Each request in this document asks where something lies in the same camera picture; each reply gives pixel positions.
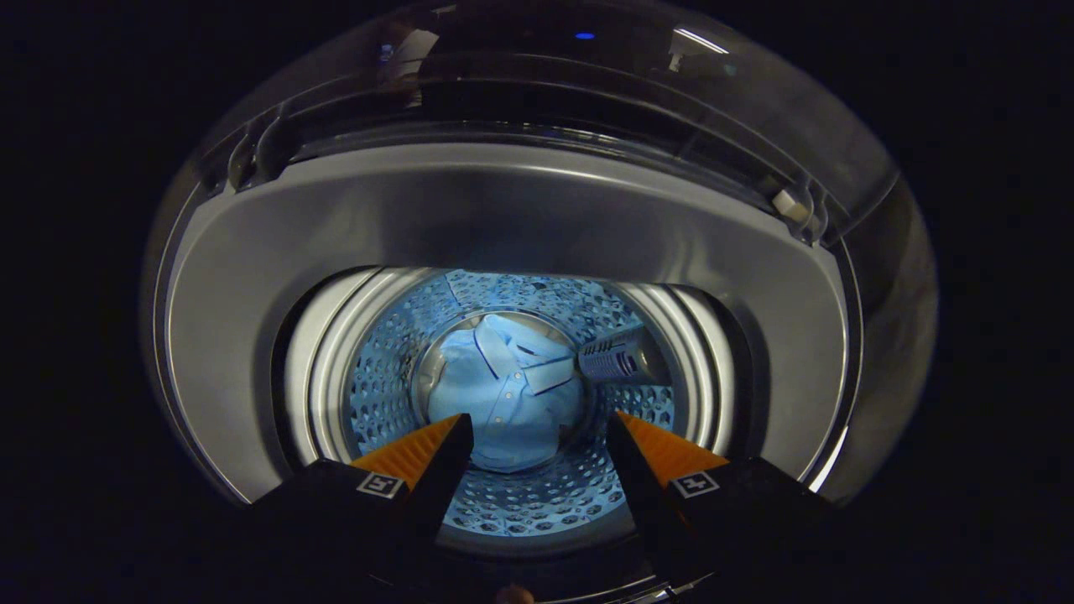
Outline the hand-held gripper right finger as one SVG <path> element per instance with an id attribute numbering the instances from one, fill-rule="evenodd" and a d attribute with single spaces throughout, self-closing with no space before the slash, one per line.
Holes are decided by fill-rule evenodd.
<path id="1" fill-rule="evenodd" d="M 759 456 L 728 459 L 623 412 L 606 444 L 649 565 L 674 590 L 754 587 L 836 512 Z"/>

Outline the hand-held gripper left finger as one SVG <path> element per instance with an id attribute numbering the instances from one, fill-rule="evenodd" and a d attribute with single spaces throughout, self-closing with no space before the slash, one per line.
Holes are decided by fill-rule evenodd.
<path id="1" fill-rule="evenodd" d="M 314 461 L 258 498 L 244 523 L 284 570 L 410 586 L 471 448 L 471 417 L 452 415 L 350 462 Z"/>

